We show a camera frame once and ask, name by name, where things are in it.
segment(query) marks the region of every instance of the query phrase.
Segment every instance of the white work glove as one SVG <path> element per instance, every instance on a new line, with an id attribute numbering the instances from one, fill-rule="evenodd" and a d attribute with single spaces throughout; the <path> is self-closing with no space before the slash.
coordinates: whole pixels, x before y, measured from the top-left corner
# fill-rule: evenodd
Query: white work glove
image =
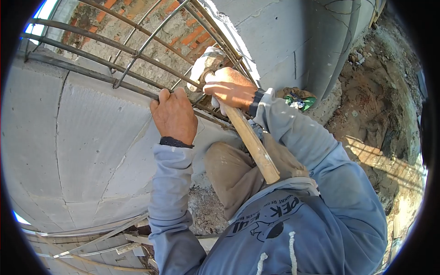
<path id="1" fill-rule="evenodd" d="M 214 108 L 218 108 L 218 107 L 220 107 L 220 112 L 221 112 L 221 114 L 227 117 L 226 112 L 224 111 L 224 108 L 223 108 L 223 104 L 220 103 L 220 102 L 219 102 L 214 96 L 211 97 L 211 105 L 212 105 Z"/>

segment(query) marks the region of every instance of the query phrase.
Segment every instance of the rebar cage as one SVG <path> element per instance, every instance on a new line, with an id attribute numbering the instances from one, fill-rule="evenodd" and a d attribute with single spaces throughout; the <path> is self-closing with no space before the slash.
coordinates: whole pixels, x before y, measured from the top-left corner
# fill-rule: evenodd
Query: rebar cage
<path id="1" fill-rule="evenodd" d="M 226 36 L 221 31 L 221 29 L 217 26 L 217 24 L 210 17 L 208 12 L 203 8 L 203 6 L 197 0 L 178 0 L 179 6 L 175 10 L 173 10 L 171 12 L 171 14 L 168 15 L 168 17 L 166 17 L 162 21 L 162 23 L 152 33 L 149 32 L 148 30 L 146 30 L 145 28 L 143 28 L 140 24 L 154 10 L 154 8 L 156 8 L 164 0 L 158 0 L 146 12 L 146 14 L 141 18 L 141 20 L 137 24 L 134 23 L 133 21 L 131 21 L 130 19 L 120 15 L 119 13 L 114 12 L 113 10 L 111 10 L 109 8 L 106 8 L 100 4 L 93 2 L 92 0 L 78 0 L 78 1 L 82 2 L 86 5 L 89 5 L 91 7 L 94 7 L 100 11 L 103 11 L 111 16 L 114 16 L 117 19 L 132 26 L 133 30 L 131 31 L 129 36 L 126 38 L 125 42 L 123 44 L 121 44 L 115 40 L 112 40 L 110 38 L 101 36 L 99 34 L 87 31 L 85 29 L 82 29 L 82 28 L 79 28 L 76 26 L 72 26 L 69 24 L 65 24 L 62 22 L 53 21 L 53 20 L 33 18 L 33 19 L 29 20 L 29 23 L 32 25 L 35 25 L 35 24 L 44 25 L 45 29 L 47 29 L 47 27 L 54 27 L 54 28 L 62 29 L 65 31 L 69 31 L 72 33 L 82 35 L 84 37 L 94 39 L 96 41 L 107 44 L 109 46 L 112 46 L 112 47 L 119 50 L 118 53 L 115 55 L 113 61 L 111 60 L 111 58 L 109 58 L 109 60 L 105 60 L 101 57 L 98 57 L 98 56 L 93 55 L 91 53 L 85 52 L 85 51 L 80 50 L 78 48 L 72 47 L 72 46 L 64 44 L 62 42 L 58 42 L 58 41 L 49 39 L 49 38 L 45 37 L 45 32 L 43 32 L 41 36 L 30 34 L 30 33 L 22 33 L 21 37 L 28 38 L 28 39 L 26 39 L 27 44 L 26 44 L 25 51 L 19 51 L 18 55 L 24 56 L 25 61 L 28 59 L 31 59 L 31 60 L 44 62 L 44 63 L 50 64 L 53 66 L 57 66 L 57 67 L 60 67 L 60 68 L 66 69 L 66 70 L 70 70 L 70 71 L 73 71 L 76 73 L 83 74 L 88 77 L 92 77 L 92 78 L 110 83 L 113 85 L 114 89 L 117 89 L 119 87 L 123 87 L 128 90 L 137 92 L 139 94 L 148 96 L 148 97 L 155 99 L 155 100 L 158 100 L 158 95 L 156 93 L 148 91 L 146 89 L 140 88 L 138 86 L 132 85 L 132 84 L 124 81 L 125 76 L 129 75 L 137 80 L 145 82 L 145 83 L 152 85 L 158 89 L 167 88 L 168 90 L 173 91 L 182 80 L 194 85 L 195 87 L 197 87 L 199 89 L 202 89 L 203 88 L 202 85 L 200 85 L 197 82 L 192 81 L 191 79 L 189 79 L 189 77 L 187 77 L 188 73 L 191 71 L 192 66 L 194 65 L 194 61 L 191 60 L 190 58 L 186 57 L 181 52 L 179 52 L 177 49 L 173 48 L 173 46 L 169 45 L 168 43 L 164 42 L 163 40 L 161 40 L 159 37 L 156 36 L 157 33 L 167 24 L 167 22 L 175 14 L 177 14 L 177 12 L 179 12 L 181 9 L 185 9 L 205 29 L 205 31 L 207 33 L 209 33 L 209 35 L 214 39 L 214 41 L 216 42 L 214 44 L 214 46 L 219 47 L 226 54 L 226 56 L 232 62 L 233 68 L 236 68 L 241 74 L 243 74 L 244 76 L 249 78 L 253 83 L 255 83 L 249 70 L 244 65 L 243 57 L 237 53 L 237 51 L 231 45 L 229 40 L 226 38 Z M 130 40 L 130 38 L 133 36 L 133 34 L 136 31 L 140 31 L 148 36 L 148 39 L 143 43 L 143 45 L 138 50 L 132 49 L 132 48 L 129 48 L 126 46 L 128 41 Z M 78 56 L 85 57 L 87 59 L 90 59 L 90 60 L 95 61 L 97 63 L 100 63 L 102 65 L 105 65 L 109 68 L 109 75 L 105 75 L 105 74 L 98 73 L 98 72 L 95 72 L 92 70 L 88 70 L 88 69 L 83 68 L 81 66 L 74 65 L 74 64 L 71 64 L 71 63 L 68 63 L 68 62 L 65 62 L 65 61 L 62 61 L 59 59 L 55 59 L 55 58 L 52 58 L 52 57 L 49 57 L 46 55 L 35 53 L 35 49 L 37 49 L 37 48 L 34 48 L 32 51 L 28 51 L 29 39 L 33 39 L 33 40 L 38 41 L 38 46 L 40 46 L 42 43 L 48 44 L 48 45 L 60 48 L 62 50 L 65 50 L 65 51 L 69 51 L 69 52 L 76 54 Z M 165 64 L 162 64 L 159 61 L 156 61 L 155 59 L 153 59 L 147 55 L 142 54 L 144 49 L 147 47 L 147 45 L 152 40 L 155 40 L 158 43 L 162 44 L 168 50 L 170 50 L 171 52 L 173 52 L 174 54 L 178 55 L 183 60 L 185 60 L 187 63 L 189 63 L 190 64 L 189 69 L 185 73 L 182 74 L 182 73 L 166 66 Z M 118 57 L 120 56 L 120 54 L 123 51 L 131 54 L 131 58 L 132 58 L 131 62 L 128 64 L 128 66 L 126 68 L 116 64 Z M 160 83 L 157 83 L 153 80 L 150 80 L 144 76 L 141 76 L 141 75 L 131 71 L 130 69 L 133 66 L 133 64 L 136 62 L 137 59 L 142 59 L 152 65 L 155 65 L 159 69 L 165 70 L 166 72 L 178 77 L 178 81 L 171 88 L 168 88 Z M 122 72 L 122 76 L 119 79 L 114 78 L 112 76 L 116 71 Z M 202 112 L 199 112 L 199 111 L 195 110 L 194 113 L 201 118 L 204 118 L 208 121 L 211 121 L 213 123 L 220 125 L 224 130 L 231 129 L 231 130 L 235 131 L 235 129 L 234 129 L 233 125 L 231 124 L 231 122 L 229 121 L 229 119 L 227 117 L 221 115 L 218 108 L 211 110 L 211 109 L 207 108 L 206 106 L 200 104 L 200 101 L 204 97 L 205 97 L 205 95 L 203 94 L 200 97 L 198 97 L 196 100 L 190 100 L 191 104 L 194 108 L 202 111 Z M 211 114 L 214 118 L 204 114 L 204 112 Z"/>

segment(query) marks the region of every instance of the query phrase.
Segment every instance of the man's left hand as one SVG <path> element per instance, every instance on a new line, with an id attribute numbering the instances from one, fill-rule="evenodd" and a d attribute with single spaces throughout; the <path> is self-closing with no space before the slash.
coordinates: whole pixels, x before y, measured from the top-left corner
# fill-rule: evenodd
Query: man's left hand
<path id="1" fill-rule="evenodd" d="M 182 87 L 176 88 L 174 93 L 162 89 L 159 102 L 153 99 L 150 109 L 161 136 L 170 136 L 187 145 L 193 143 L 198 120 Z"/>

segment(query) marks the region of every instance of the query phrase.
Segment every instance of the gray long-sleeve shirt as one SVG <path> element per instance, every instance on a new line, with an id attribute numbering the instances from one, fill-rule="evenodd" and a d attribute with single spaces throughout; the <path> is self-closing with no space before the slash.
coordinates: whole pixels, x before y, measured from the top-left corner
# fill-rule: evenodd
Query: gray long-sleeve shirt
<path id="1" fill-rule="evenodd" d="M 313 189 L 307 178 L 271 185 L 237 211 L 207 256 L 188 229 L 193 150 L 156 145 L 149 239 L 160 273 L 290 274 L 295 262 L 298 274 L 371 274 L 385 251 L 387 225 L 362 168 L 324 127 L 283 99 L 263 96 L 254 121 L 307 167 L 321 197 L 304 191 Z"/>

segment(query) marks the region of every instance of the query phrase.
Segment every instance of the hoodie drawstring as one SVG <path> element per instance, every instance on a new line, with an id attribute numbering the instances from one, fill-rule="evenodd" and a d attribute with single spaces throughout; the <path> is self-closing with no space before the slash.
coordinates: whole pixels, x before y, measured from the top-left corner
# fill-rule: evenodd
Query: hoodie drawstring
<path id="1" fill-rule="evenodd" d="M 297 275 L 297 257 L 295 256 L 295 250 L 293 249 L 293 242 L 295 242 L 295 231 L 292 231 L 289 233 L 290 239 L 289 239 L 289 253 L 290 253 L 290 261 L 292 262 L 292 275 Z M 260 255 L 260 260 L 257 264 L 257 273 L 255 275 L 261 275 L 263 272 L 263 262 L 265 259 L 268 258 L 268 255 L 263 252 Z"/>
<path id="2" fill-rule="evenodd" d="M 257 264 L 257 274 L 256 275 L 261 275 L 261 273 L 263 272 L 263 262 L 267 258 L 268 258 L 268 255 L 265 252 L 263 252 L 261 254 L 260 260 L 258 261 L 258 264 Z"/>
<path id="3" fill-rule="evenodd" d="M 295 241 L 294 236 L 295 231 L 289 233 L 289 253 L 290 261 L 292 262 L 292 275 L 297 275 L 297 257 L 295 256 L 295 250 L 293 249 L 293 242 Z"/>

